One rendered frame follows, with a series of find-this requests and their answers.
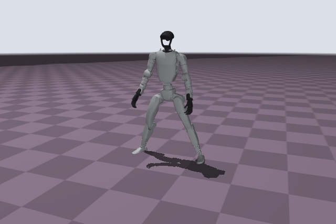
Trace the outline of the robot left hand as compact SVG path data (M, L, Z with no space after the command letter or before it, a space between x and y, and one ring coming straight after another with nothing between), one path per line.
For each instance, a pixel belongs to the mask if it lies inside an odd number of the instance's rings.
M193 98L190 98L190 94L188 93L186 95L186 99L187 99L187 104L186 104L186 106L184 108L187 107L187 110L184 113L186 113L187 115L189 115L189 114L191 114L193 112L193 103L192 103Z

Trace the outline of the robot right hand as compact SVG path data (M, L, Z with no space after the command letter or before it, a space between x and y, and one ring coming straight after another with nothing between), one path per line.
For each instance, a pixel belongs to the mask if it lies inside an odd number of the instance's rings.
M140 92L141 92L141 89L138 89L137 92L136 92L136 95L134 95L134 97L132 98L131 104L132 104L132 107L134 107L134 108L136 108L135 104L136 104L139 96L141 96Z

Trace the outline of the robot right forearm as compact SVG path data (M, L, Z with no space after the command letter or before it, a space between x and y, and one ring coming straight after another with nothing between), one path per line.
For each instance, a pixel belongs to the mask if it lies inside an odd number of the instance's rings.
M143 74L142 81L141 81L140 86L139 86L139 88L138 88L138 89L141 89L140 94L143 94L144 89L145 89L146 84L147 84L148 81L149 81L148 78L146 78L146 77L144 76L144 74Z

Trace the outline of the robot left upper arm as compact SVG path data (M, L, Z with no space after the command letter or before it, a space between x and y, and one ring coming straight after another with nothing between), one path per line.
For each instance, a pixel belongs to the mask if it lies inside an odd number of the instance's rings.
M183 74L181 75L181 79L183 81L187 81L186 74L187 73L189 74L188 65L187 65L187 61L186 61L187 58L186 58L185 55L179 54L179 53L176 53L176 58L180 62L180 66L181 66L181 69L182 69L182 72L183 72Z

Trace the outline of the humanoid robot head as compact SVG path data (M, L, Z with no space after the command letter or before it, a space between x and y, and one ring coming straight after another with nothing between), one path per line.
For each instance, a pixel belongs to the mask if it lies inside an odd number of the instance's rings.
M171 49L171 42L172 39L174 38L174 35L171 31L165 31L160 35L161 38L161 44L164 47L165 50L163 50L163 52L171 52L169 51L169 49ZM163 39L165 39L166 41L170 41L169 45L163 45Z

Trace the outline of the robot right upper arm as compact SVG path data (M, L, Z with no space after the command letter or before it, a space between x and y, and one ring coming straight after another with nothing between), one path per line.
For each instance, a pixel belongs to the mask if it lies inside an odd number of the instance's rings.
M147 64L147 69L144 72L144 76L150 78L152 76L152 69L154 67L155 64L155 60L156 60L156 53L157 52L152 52L149 54L149 60L148 60L148 64Z

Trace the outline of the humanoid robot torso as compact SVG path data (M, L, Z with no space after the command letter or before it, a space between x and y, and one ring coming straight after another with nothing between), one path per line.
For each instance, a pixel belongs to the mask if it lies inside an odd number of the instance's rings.
M176 58L178 52L172 49L169 49L171 52L163 52L163 50L160 49L156 53L157 75L161 82L166 82L162 84L161 99L163 101L173 101L173 94L176 93L176 89L172 87L170 82L175 81L179 73L179 61Z

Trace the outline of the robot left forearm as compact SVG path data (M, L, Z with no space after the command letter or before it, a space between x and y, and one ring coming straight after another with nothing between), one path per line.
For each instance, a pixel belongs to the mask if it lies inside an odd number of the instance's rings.
M185 90L186 90L186 94L190 94L190 98L193 98L193 91L192 91L192 81L191 81L191 77L190 75L187 73L186 74L186 78L187 78L187 81L184 82L184 85L185 85Z

